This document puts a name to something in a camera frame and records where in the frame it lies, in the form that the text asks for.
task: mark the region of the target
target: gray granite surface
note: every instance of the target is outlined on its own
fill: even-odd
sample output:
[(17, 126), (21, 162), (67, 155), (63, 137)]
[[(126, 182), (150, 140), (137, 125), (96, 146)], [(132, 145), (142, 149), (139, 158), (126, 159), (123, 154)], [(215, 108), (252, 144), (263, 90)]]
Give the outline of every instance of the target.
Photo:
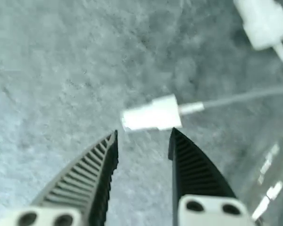
[[(170, 131), (126, 134), (119, 113), (172, 93), (186, 103), (276, 83), (282, 64), (250, 48), (230, 0), (0, 0), (0, 216), (118, 129), (107, 225), (170, 226)], [(281, 113), (273, 97), (185, 116), (181, 131), (230, 179)], [(283, 226), (283, 202), (272, 224)]]

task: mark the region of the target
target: speckled stone surface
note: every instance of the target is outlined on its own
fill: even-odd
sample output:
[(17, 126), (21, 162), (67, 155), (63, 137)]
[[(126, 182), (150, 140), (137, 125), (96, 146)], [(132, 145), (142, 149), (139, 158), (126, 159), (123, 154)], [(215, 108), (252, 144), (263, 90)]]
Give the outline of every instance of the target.
[[(186, 103), (275, 83), (282, 64), (251, 50), (229, 0), (0, 0), (0, 216), (118, 129), (107, 225), (170, 226), (170, 131), (126, 134), (119, 113), (172, 93)], [(181, 131), (230, 179), (282, 112), (274, 97), (185, 116)], [(272, 216), (283, 225), (283, 202)]]

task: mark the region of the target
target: transparent container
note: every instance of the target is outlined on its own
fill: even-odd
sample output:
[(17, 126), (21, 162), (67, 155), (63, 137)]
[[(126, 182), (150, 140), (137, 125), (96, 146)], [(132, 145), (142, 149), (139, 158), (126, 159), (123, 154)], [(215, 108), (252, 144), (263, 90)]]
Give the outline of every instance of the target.
[(283, 118), (266, 123), (230, 183), (252, 218), (265, 219), (264, 213), (283, 191)]

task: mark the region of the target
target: mounting hole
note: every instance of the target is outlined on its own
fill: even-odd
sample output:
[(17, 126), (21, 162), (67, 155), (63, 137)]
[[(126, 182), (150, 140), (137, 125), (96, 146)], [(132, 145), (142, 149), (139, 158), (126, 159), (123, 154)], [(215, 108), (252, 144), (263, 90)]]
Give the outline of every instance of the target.
[(69, 214), (65, 214), (62, 216), (59, 216), (54, 223), (54, 226), (71, 226), (73, 221), (72, 216)]
[(30, 226), (36, 221), (36, 219), (37, 214), (35, 212), (25, 213), (20, 217), (18, 226)]
[(232, 215), (240, 215), (240, 210), (233, 206), (232, 204), (225, 204), (222, 207), (224, 213), (232, 214)]
[(199, 202), (196, 202), (196, 201), (189, 201), (187, 203), (187, 209), (195, 211), (195, 212), (202, 212), (202, 211), (204, 211), (203, 206)]

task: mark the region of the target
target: white pump sprayer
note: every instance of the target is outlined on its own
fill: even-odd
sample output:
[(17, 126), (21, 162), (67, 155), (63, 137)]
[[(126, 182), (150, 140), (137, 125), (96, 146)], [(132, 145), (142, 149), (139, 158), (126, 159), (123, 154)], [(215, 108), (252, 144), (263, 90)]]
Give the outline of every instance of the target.
[(283, 8), (274, 0), (234, 0), (255, 50), (274, 48), (283, 62)]

